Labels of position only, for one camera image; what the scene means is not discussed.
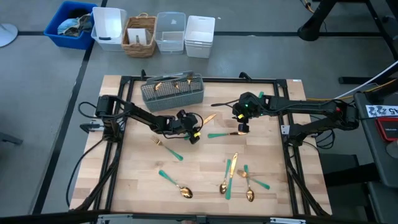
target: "wicker basket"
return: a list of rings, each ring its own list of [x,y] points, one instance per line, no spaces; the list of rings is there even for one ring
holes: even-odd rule
[[[124,27],[122,48],[130,57],[150,57],[154,54],[156,41],[155,41],[155,24],[156,16],[148,16],[146,13],[141,13],[136,17],[130,17]],[[127,28],[145,28],[152,38],[149,45],[130,44],[127,35]]]

